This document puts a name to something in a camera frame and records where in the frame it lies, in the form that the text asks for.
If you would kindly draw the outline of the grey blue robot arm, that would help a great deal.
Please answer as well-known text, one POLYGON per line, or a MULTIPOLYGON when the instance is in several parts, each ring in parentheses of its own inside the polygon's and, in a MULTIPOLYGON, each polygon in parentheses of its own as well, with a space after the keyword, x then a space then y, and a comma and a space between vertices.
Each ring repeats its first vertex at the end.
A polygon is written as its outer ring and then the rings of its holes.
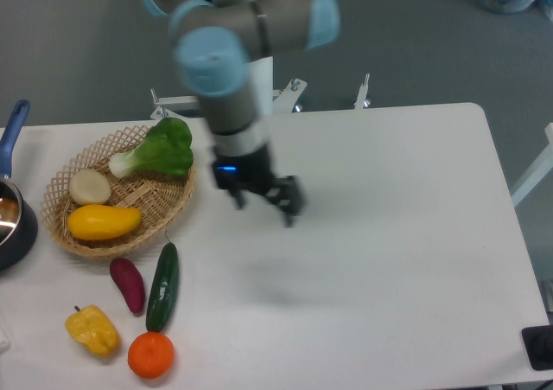
POLYGON ((251 64, 335 41, 338 0, 142 1, 169 19, 177 76, 197 98, 213 137, 217 186, 238 208, 245 205, 245 193, 262 196, 291 226, 304 208, 304 196, 296 177, 272 171, 251 64))

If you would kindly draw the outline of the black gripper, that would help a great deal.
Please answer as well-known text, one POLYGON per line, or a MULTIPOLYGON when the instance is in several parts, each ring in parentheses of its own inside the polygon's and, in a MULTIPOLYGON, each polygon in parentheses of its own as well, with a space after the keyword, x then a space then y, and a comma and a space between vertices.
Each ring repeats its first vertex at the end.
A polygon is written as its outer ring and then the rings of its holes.
POLYGON ((305 207, 302 187, 296 176, 275 176, 268 143, 237 157, 224 155, 219 147, 214 147, 213 153, 215 183, 219 189, 228 191, 238 210, 246 204, 243 190, 251 191, 263 195, 268 203, 281 211, 284 226, 293 227, 296 217, 305 207))

